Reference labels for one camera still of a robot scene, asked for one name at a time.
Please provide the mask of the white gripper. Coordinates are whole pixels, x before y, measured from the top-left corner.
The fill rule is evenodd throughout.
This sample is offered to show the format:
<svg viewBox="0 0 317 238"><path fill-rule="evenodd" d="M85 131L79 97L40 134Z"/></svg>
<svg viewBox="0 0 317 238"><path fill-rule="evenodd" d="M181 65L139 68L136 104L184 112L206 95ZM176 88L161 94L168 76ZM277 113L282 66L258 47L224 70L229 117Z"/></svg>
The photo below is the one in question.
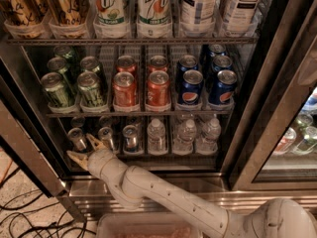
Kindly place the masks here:
<svg viewBox="0 0 317 238"><path fill-rule="evenodd" d="M106 146L93 135L87 133L94 152L89 158L87 154L67 151L67 155L84 170L105 182L117 182L123 174L123 163Z"/></svg>

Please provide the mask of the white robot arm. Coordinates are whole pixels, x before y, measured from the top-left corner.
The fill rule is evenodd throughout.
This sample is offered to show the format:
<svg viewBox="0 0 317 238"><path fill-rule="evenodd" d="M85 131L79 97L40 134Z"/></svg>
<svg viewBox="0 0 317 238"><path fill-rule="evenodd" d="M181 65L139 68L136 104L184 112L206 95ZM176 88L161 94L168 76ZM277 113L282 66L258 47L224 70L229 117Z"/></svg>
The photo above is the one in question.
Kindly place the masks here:
<svg viewBox="0 0 317 238"><path fill-rule="evenodd" d="M248 215L224 209L137 166L127 166L103 143L87 136L92 151L68 156L103 180L112 196L135 210L147 197L210 238L317 238L316 219L297 202L274 198Z"/></svg>

